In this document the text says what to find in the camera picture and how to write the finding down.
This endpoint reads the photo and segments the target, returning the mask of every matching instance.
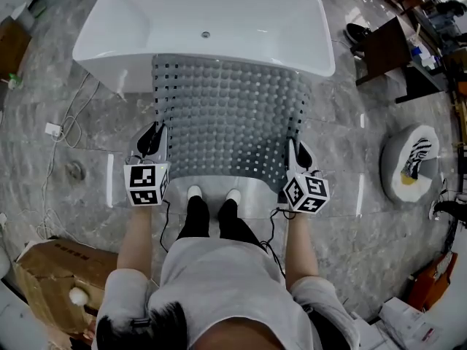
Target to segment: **black pants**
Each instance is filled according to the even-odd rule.
[[[467,205],[465,204],[455,201],[438,202],[434,207],[434,211],[436,213],[438,211],[444,211],[461,222],[467,222]]]
[[[237,205],[234,200],[227,200],[219,210],[220,238],[243,241],[261,246],[255,234],[242,219],[236,215]],[[206,203],[198,195],[188,201],[187,219],[178,238],[209,237],[209,210]]]

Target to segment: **zebra pattern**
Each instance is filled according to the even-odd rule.
[[[410,176],[411,178],[418,179],[418,171],[420,169],[420,163],[425,159],[427,154],[430,152],[431,143],[429,140],[421,138],[412,147],[409,159],[403,169],[403,174]]]

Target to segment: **gray marble floor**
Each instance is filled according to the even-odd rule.
[[[25,87],[7,94],[0,127],[0,211],[8,216],[3,238],[11,258],[25,242],[38,239],[42,219],[41,186],[53,143],[44,134],[45,123],[59,123],[85,71],[72,61],[72,48],[82,24],[96,0],[47,0],[48,8],[36,23],[33,39],[23,60]],[[429,203],[436,196],[441,176],[454,187],[457,141],[449,100],[444,94],[395,105],[400,85],[390,78],[355,86],[358,63],[350,54],[342,29],[346,23],[365,23],[376,28],[394,16],[383,0],[323,0],[328,18],[336,73],[313,77],[312,106],[302,139],[315,151],[331,187],[331,202],[311,218],[310,230],[321,274],[331,280],[348,310],[370,317],[382,302],[397,295],[406,277],[429,262],[441,249],[447,218],[427,219]],[[96,81],[92,77],[77,95],[74,114]],[[55,165],[48,180],[47,226],[58,235],[75,237],[92,246],[117,251],[131,209],[123,186],[123,162],[127,143],[155,116],[151,95],[116,96],[101,86],[77,118],[82,137],[76,149],[58,143]],[[384,195],[378,160],[388,136],[415,122],[432,125],[441,143],[441,172],[433,190],[416,206],[396,206]],[[70,141],[78,137],[73,128]],[[107,205],[107,165],[113,155],[112,208]],[[85,172],[74,179],[66,164],[78,162]],[[276,197],[262,182],[238,177],[188,177],[169,185],[171,202],[166,246],[177,237],[185,221],[185,193],[197,183],[204,191],[212,216],[232,187],[244,201],[239,213],[260,239],[271,232],[270,211]],[[359,188],[363,191],[357,209]],[[165,252],[158,240],[165,210],[153,220],[154,278],[158,280]],[[273,247],[283,258],[286,220],[276,219]],[[218,235],[212,220],[212,236]]]

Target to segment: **white bathtub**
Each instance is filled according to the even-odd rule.
[[[98,0],[73,59],[114,92],[151,92],[156,53],[238,59],[325,77],[335,69],[321,0]]]

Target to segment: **white cable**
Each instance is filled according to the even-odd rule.
[[[350,49],[350,46],[347,43],[341,42],[340,40],[331,39],[331,41],[335,43],[341,43],[342,45]]]
[[[76,98],[76,96],[77,96],[79,90],[78,90],[78,92],[75,93],[75,95],[74,95],[74,97],[73,97],[73,99],[72,99],[72,102],[71,102],[70,105],[68,106],[68,109],[66,110],[66,113],[65,113],[65,115],[64,115],[64,117],[63,117],[63,121],[62,121],[62,123],[61,123],[60,136],[58,137],[58,139],[52,138],[53,141],[55,141],[55,142],[60,142],[60,141],[65,140],[66,144],[67,144],[70,148],[76,148],[76,146],[78,145],[78,143],[79,143],[80,140],[81,140],[81,135],[82,135],[81,126],[80,126],[80,124],[79,124],[78,121],[77,121],[78,115],[80,115],[80,113],[83,111],[83,109],[90,103],[90,101],[92,100],[92,98],[93,98],[94,95],[96,94],[96,92],[97,92],[97,90],[98,90],[100,84],[101,84],[100,82],[97,83],[97,86],[96,86],[96,88],[94,89],[94,92],[91,94],[91,96],[89,97],[89,99],[84,103],[84,105],[81,106],[81,109],[78,111],[78,113],[76,113],[75,116],[73,116],[73,115],[67,115],[68,112],[69,112],[69,110],[70,110],[71,107],[72,107],[73,101],[75,100],[75,98]],[[67,121],[68,119],[71,119],[72,122],[70,123],[70,125],[69,125],[68,129],[66,130],[66,132],[63,132],[64,129],[65,129],[65,123],[66,123],[66,121]],[[70,143],[68,142],[68,140],[66,139],[66,137],[68,136],[68,134],[69,134],[70,131],[72,130],[73,125],[74,125],[75,123],[76,123],[76,126],[80,129],[80,134],[79,134],[77,140],[75,141],[75,143],[74,143],[74,144],[70,144]]]
[[[45,180],[44,180],[44,183],[42,184],[42,187],[41,187],[41,197],[42,197],[42,221],[39,223],[39,225],[37,226],[37,234],[39,237],[43,238],[43,239],[47,239],[49,238],[50,236],[47,235],[47,230],[50,230],[50,231],[53,231],[52,228],[50,228],[49,226],[47,226],[47,221],[49,220],[53,225],[56,226],[56,224],[51,220],[50,216],[48,215],[48,212],[49,211],[53,211],[55,213],[55,216],[57,217],[58,221],[60,222],[60,228],[62,230],[64,230],[69,236],[71,236],[75,241],[77,241],[77,239],[70,233],[68,232],[65,227],[62,225],[61,221],[60,221],[60,218],[58,217],[57,213],[51,209],[51,208],[48,208],[46,209],[46,203],[47,203],[47,183],[48,183],[48,180],[50,178],[50,175],[52,175],[52,172],[53,172],[53,166],[54,166],[54,161],[55,161],[55,150],[56,150],[56,147],[57,147],[57,143],[60,142],[60,141],[63,141],[65,140],[66,144],[71,147],[71,148],[75,148],[78,143],[80,142],[80,139],[81,139],[81,135],[82,135],[82,129],[79,125],[79,123],[77,122],[77,117],[78,115],[80,115],[80,113],[83,111],[83,109],[90,103],[90,101],[92,100],[92,98],[94,97],[94,95],[96,94],[98,88],[99,88],[99,85],[101,84],[100,82],[97,83],[97,86],[96,88],[94,89],[93,93],[90,95],[89,99],[83,104],[83,106],[81,106],[80,110],[78,111],[78,113],[76,113],[75,116],[71,116],[71,115],[68,115],[70,109],[72,108],[72,105],[73,105],[73,102],[74,100],[76,99],[78,93],[81,91],[82,89],[82,86],[85,84],[85,81],[86,79],[89,77],[89,73],[87,73],[84,77],[84,79],[82,80],[80,86],[78,87],[78,90],[76,91],[76,93],[74,94],[73,98],[72,98],[72,101],[70,102],[70,104],[68,105],[68,108],[66,109],[66,112],[65,112],[65,115],[63,116],[63,119],[62,119],[62,122],[60,124],[61,126],[61,136],[58,138],[58,139],[54,139],[52,138],[53,140],[53,146],[52,146],[52,152],[50,153],[50,159],[49,159],[49,163],[47,165],[47,174],[45,176]],[[70,126],[68,127],[68,129],[66,130],[66,132],[64,133],[63,132],[63,127],[65,125],[65,122],[68,120],[68,119],[72,119],[72,123],[70,124]],[[70,144],[68,142],[68,140],[66,139],[66,137],[68,136],[70,130],[72,129],[73,127],[73,124],[77,124],[78,128],[80,129],[80,134],[77,138],[77,140],[75,141],[74,144]]]

